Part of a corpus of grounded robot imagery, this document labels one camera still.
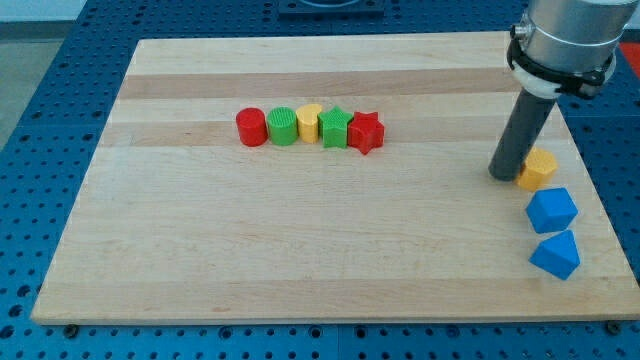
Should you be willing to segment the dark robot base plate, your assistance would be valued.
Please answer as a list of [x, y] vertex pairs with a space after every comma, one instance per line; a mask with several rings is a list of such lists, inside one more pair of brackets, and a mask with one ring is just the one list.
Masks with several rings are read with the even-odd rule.
[[385, 0], [280, 0], [278, 17], [382, 15]]

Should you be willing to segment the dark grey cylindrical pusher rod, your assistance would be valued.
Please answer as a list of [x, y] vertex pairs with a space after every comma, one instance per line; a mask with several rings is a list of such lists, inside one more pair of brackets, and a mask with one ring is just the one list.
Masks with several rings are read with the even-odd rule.
[[538, 97], [526, 89], [520, 91], [488, 166], [493, 178], [517, 178], [555, 103], [555, 99]]

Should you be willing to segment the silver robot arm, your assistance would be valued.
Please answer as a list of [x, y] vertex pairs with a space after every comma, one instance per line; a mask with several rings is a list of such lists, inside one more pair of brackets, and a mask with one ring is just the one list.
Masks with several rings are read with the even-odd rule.
[[514, 180], [562, 95], [594, 98], [616, 68], [615, 48], [638, 0], [532, 0], [510, 30], [506, 60], [521, 84], [488, 166]]

